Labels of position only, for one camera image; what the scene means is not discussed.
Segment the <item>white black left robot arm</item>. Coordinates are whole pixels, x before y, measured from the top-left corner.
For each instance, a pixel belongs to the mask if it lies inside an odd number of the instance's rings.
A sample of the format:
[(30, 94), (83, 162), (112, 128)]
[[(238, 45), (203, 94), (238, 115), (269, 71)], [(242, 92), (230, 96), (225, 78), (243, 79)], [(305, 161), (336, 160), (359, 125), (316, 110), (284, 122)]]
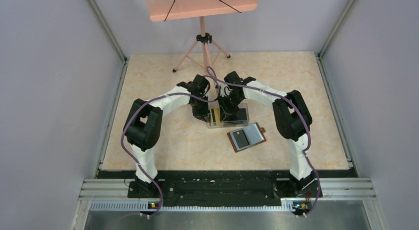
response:
[(194, 118), (206, 122), (209, 119), (209, 81), (196, 75), (191, 82), (180, 82), (167, 93), (150, 100), (136, 99), (129, 111), (121, 140), (126, 140), (133, 151), (137, 164), (135, 179), (140, 191), (147, 197), (158, 192), (155, 178), (158, 174), (153, 147), (160, 138), (163, 118), (174, 110), (190, 105)]

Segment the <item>clear acrylic card box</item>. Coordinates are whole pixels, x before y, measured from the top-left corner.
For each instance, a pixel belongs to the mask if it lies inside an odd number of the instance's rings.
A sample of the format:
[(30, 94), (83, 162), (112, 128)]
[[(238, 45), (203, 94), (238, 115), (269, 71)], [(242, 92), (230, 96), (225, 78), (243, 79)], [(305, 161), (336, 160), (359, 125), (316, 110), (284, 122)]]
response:
[[(235, 115), (225, 116), (218, 105), (209, 106), (209, 118), (207, 120), (207, 127), (209, 129), (214, 128), (228, 128), (228, 127), (242, 127), (247, 126), (250, 123), (248, 105), (246, 103), (241, 103), (238, 105), (239, 112)], [(220, 110), (220, 123), (218, 126), (212, 126), (210, 123), (210, 110), (213, 108), (219, 108)]]

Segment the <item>yellow card in box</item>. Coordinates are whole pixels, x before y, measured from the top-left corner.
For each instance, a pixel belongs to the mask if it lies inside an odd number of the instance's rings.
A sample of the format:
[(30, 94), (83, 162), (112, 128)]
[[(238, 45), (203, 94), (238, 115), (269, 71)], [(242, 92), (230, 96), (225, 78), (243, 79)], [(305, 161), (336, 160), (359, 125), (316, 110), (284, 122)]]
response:
[(218, 126), (220, 123), (220, 110), (213, 108), (210, 110), (210, 123), (212, 126)]

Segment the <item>brown leather card holder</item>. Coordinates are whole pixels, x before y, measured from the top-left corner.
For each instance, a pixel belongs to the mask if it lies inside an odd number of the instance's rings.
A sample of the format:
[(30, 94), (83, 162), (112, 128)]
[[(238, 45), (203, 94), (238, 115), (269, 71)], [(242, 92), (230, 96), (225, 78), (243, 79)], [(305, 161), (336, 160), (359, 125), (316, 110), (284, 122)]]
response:
[(227, 133), (235, 153), (266, 142), (265, 128), (255, 122)]

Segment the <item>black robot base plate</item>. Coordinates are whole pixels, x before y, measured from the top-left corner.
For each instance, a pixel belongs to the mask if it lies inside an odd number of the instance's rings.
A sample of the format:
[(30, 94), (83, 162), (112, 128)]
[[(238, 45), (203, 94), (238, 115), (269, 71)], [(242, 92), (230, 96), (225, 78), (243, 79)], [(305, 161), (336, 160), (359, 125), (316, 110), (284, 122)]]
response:
[(99, 171), (98, 179), (124, 179), (128, 198), (159, 198), (164, 207), (262, 207), (280, 206), (281, 197), (314, 200), (317, 183), (299, 191), (284, 170), (270, 171), (159, 171), (159, 187), (147, 188), (134, 171)]

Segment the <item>aluminium frame rail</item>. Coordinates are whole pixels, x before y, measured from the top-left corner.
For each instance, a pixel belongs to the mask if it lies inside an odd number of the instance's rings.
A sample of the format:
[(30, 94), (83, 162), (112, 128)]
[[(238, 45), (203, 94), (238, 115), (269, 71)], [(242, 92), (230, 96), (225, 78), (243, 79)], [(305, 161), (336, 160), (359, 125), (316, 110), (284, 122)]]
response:
[(304, 202), (314, 202), (316, 192), (292, 197), (279, 195), (285, 179), (237, 181), (212, 179), (204, 181), (162, 181), (163, 204), (158, 196), (131, 197), (132, 187), (123, 179), (85, 180), (79, 194), (80, 200), (90, 201), (92, 210), (173, 212), (250, 212), (295, 211)]

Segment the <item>black credit card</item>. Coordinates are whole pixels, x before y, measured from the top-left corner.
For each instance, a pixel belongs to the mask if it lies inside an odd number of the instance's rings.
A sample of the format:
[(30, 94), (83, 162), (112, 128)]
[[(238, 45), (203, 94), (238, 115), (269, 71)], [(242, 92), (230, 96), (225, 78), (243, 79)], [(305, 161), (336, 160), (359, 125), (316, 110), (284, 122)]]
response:
[(234, 131), (232, 137), (238, 150), (244, 149), (250, 145), (244, 130)]

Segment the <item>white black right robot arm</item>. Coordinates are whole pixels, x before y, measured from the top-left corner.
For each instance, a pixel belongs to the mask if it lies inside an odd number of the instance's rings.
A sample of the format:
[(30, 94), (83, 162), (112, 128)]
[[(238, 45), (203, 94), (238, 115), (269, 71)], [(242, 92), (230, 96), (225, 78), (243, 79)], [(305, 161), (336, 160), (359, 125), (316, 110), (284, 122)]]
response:
[(297, 90), (282, 92), (264, 85), (253, 77), (242, 79), (233, 71), (224, 77), (224, 88), (218, 97), (221, 118), (230, 121), (240, 114), (239, 104), (253, 100), (271, 109), (280, 135), (287, 139), (290, 152), (290, 191), (295, 196), (304, 196), (315, 179), (312, 165), (307, 161), (311, 145), (310, 125), (312, 116)]

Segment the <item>pink music stand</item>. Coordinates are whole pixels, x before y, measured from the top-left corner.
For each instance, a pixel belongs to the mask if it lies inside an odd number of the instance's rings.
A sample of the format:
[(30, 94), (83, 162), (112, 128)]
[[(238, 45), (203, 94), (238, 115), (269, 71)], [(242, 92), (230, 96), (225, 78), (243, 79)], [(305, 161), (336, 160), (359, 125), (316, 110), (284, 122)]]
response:
[(212, 34), (206, 30), (205, 18), (253, 11), (257, 8), (258, 0), (146, 0), (146, 4), (150, 20), (153, 22), (189, 18), (199, 19), (200, 33), (173, 68), (172, 72), (175, 73), (185, 59), (190, 59), (202, 69), (205, 69), (208, 65), (213, 66), (217, 57), (211, 57), (210, 45), (214, 45), (218, 49), (218, 53), (223, 53), (226, 58), (231, 58), (230, 53), (220, 46), (213, 39)]

